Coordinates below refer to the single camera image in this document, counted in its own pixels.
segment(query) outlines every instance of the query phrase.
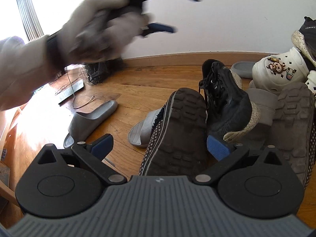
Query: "slide sandal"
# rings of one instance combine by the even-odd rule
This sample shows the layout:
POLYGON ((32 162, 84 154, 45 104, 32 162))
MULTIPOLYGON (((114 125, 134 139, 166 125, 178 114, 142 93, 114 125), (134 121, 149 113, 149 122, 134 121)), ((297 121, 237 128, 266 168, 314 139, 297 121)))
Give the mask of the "slide sandal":
POLYGON ((234 63, 230 70, 240 77, 252 79, 252 67, 255 63, 256 61, 239 61, 234 63))
POLYGON ((146 148, 149 144, 151 129, 160 109, 148 112, 145 120, 133 126, 128 133, 127 139, 131 145, 146 148))
POLYGON ((85 141, 86 138, 113 112, 118 103, 106 101, 90 113, 76 112, 68 127, 68 135, 64 140, 64 148, 70 148, 78 141, 85 141))
POLYGON ((245 136, 238 140, 239 143, 250 149, 260 150, 268 138, 272 119, 276 112, 278 96, 262 89, 247 89, 250 101, 260 109, 258 124, 245 136))

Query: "glove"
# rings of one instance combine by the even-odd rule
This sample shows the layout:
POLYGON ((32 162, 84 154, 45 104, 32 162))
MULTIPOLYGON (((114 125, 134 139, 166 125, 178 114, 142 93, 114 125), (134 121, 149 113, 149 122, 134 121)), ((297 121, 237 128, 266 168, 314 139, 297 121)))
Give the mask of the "glove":
POLYGON ((101 33, 94 31, 86 35, 89 43, 94 44, 89 52, 78 52, 82 43, 82 32, 95 18, 100 10, 109 13, 128 5, 129 0, 84 0, 73 12, 70 20, 57 34, 58 47, 66 63, 79 64, 115 59, 120 56, 124 47, 132 39, 142 33, 142 28, 148 25, 148 17, 136 12, 128 12, 108 22, 101 33))

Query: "wire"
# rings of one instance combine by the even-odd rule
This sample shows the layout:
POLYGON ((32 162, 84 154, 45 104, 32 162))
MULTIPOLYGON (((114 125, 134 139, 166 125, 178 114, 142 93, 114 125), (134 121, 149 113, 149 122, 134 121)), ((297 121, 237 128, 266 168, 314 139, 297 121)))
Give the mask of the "wire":
POLYGON ((77 78, 76 78, 74 81, 72 81, 70 84, 64 84, 62 87, 60 87, 60 88, 58 89, 58 91, 55 93, 55 95, 61 93, 61 92, 62 92, 63 90, 65 90, 68 86, 70 86, 72 83, 76 82, 79 78, 80 78, 80 76, 77 77, 77 78))
POLYGON ((88 101, 88 102, 85 103, 84 105, 82 105, 82 106, 80 106, 80 107, 76 107, 76 108, 74 107, 76 96, 75 96, 74 88, 72 87, 72 83, 75 82, 75 81, 76 81, 78 78, 80 78, 80 77, 78 77, 76 80, 74 80, 74 81, 71 82, 71 81, 70 81, 70 78, 69 78, 69 75, 68 75, 68 69, 67 69, 67 67, 66 67, 66 73, 67 73, 67 77, 68 77, 69 83, 70 83, 71 88, 72 88, 72 92, 73 92, 73 94, 74 94, 74 100, 72 101, 72 104, 71 104, 72 108, 73 108, 74 110, 77 110, 77 109, 80 109, 80 108, 86 106, 86 105, 89 104, 90 102, 92 102, 92 101, 94 100, 94 97, 95 97, 94 95, 91 97, 90 101, 88 101))

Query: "shoe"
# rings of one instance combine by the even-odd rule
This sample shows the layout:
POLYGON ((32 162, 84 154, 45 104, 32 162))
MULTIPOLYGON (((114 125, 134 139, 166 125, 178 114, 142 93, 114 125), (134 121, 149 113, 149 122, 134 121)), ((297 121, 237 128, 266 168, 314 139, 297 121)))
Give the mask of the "shoe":
POLYGON ((260 109, 258 124, 245 136, 238 140, 253 150, 260 150, 268 137, 272 119, 276 112, 278 96, 266 90, 249 88, 246 90, 251 102, 254 102, 260 109))
POLYGON ((207 104, 208 149, 213 154, 211 142, 214 138, 230 143, 236 141, 256 125, 260 112, 241 85, 237 85, 240 77, 235 75, 236 83, 234 75, 222 62, 205 61, 202 73, 199 88, 204 90, 207 104))
POLYGON ((68 149, 78 141, 85 141, 104 120, 115 112, 117 106, 116 101, 110 100, 90 113, 76 111, 68 127, 69 133, 64 139, 64 148, 68 149))
POLYGON ((206 105, 189 88, 173 92, 158 113, 139 175, 196 176, 207 168, 206 105))
POLYGON ((151 130, 160 109, 148 112, 146 118, 131 128, 127 140, 131 145, 147 148, 150 140, 151 130))
POLYGON ((305 82, 309 69, 296 47, 286 53, 267 56, 252 68, 256 88, 279 95, 282 89, 293 82, 305 82))
POLYGON ((292 43, 316 67, 316 20, 304 17, 305 22, 300 30, 294 31, 291 36, 292 43))
POLYGON ((304 83, 287 85, 278 97, 266 145, 274 145, 306 188, 315 164, 315 98, 304 83))
POLYGON ((311 70, 309 72, 309 75, 307 76, 307 81, 305 82, 307 84, 309 90, 312 91, 312 93, 316 94, 316 71, 311 70))
POLYGON ((234 63, 230 70, 240 77, 252 79, 252 67, 255 63, 255 61, 239 61, 234 63))

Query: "metal screw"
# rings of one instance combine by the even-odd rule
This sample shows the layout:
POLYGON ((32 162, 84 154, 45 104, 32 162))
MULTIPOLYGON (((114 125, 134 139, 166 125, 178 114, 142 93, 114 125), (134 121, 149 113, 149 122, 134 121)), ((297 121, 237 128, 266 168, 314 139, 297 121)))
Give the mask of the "metal screw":
POLYGON ((207 183, 211 180, 212 178, 209 175, 197 175, 195 177, 195 180, 197 180, 200 183, 207 183))
POLYGON ((122 182, 124 180, 124 177, 122 175, 115 174, 115 175, 109 176, 109 180, 112 183, 119 183, 119 182, 122 182))

